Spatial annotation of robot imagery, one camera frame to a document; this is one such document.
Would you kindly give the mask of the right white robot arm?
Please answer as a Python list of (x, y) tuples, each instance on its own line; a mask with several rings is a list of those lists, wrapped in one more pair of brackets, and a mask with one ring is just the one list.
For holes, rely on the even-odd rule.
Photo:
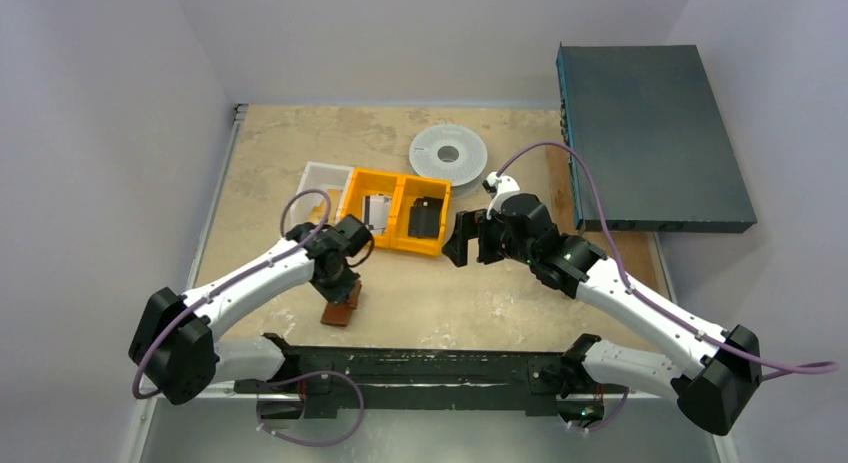
[(620, 271), (599, 246), (562, 233), (548, 208), (523, 193), (509, 176), (489, 174), (484, 209), (459, 211), (442, 248), (457, 267), (468, 262), (468, 243), (478, 243), (477, 262), (513, 260), (526, 265), (545, 287), (588, 304), (646, 339), (654, 352), (581, 335), (553, 373), (561, 394), (589, 386), (617, 385), (674, 402), (700, 429), (726, 436), (762, 383), (758, 337), (744, 326), (731, 330), (703, 320)]

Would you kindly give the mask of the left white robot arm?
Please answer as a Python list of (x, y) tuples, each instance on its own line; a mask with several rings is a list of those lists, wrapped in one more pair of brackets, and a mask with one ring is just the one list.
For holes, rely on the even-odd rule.
[[(266, 333), (222, 341), (236, 323), (275, 297), (311, 285), (329, 306), (356, 300), (360, 276), (349, 258), (371, 251), (374, 237), (348, 215), (335, 225), (303, 223), (285, 233), (263, 255), (202, 287), (178, 294), (168, 287), (147, 300), (128, 350), (137, 365), (133, 394), (163, 396), (185, 404), (208, 386), (253, 380), (275, 392), (292, 388), (300, 373), (297, 351), (281, 336)], [(141, 381), (154, 387), (142, 392)]]

